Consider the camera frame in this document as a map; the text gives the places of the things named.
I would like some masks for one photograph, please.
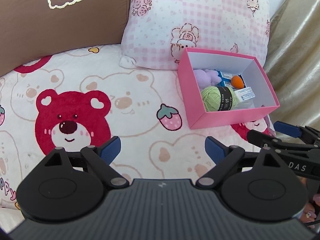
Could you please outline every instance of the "green yarn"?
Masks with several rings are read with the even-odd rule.
[[[232,95],[232,107],[236,106],[236,95],[232,88],[229,88]],[[207,112],[218,111],[221,102],[221,94],[217,87],[210,86],[206,87],[201,91],[201,97],[204,104],[204,107]]]

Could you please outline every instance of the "black robotic device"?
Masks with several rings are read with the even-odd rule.
[[[251,130],[248,141],[262,147],[252,153],[207,137],[216,166],[195,185],[190,179],[134,179],[129,185],[101,158],[101,149],[118,137],[78,153],[57,147],[19,185],[26,220],[0,239],[320,239],[298,219],[308,192],[296,177],[320,180],[320,132],[281,122],[275,129],[306,144]]]

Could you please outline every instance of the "brown pillow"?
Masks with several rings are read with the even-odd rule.
[[[0,76],[70,49],[121,43],[130,0],[0,0]]]

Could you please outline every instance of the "gray ribbed panel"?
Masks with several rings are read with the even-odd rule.
[[[297,220],[276,225],[243,220],[222,206],[214,192],[195,189],[189,180],[135,179],[129,188],[111,191],[96,211],[80,220],[60,225],[27,220],[10,236],[14,240],[309,240],[314,235]]]

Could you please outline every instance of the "fingernail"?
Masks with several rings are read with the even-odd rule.
[[[308,211],[307,213],[309,213],[310,217],[312,217],[312,218],[316,218],[317,217],[317,215],[314,212],[312,212],[311,210]]]
[[[315,194],[312,198],[314,201],[319,202],[320,201],[320,194]]]

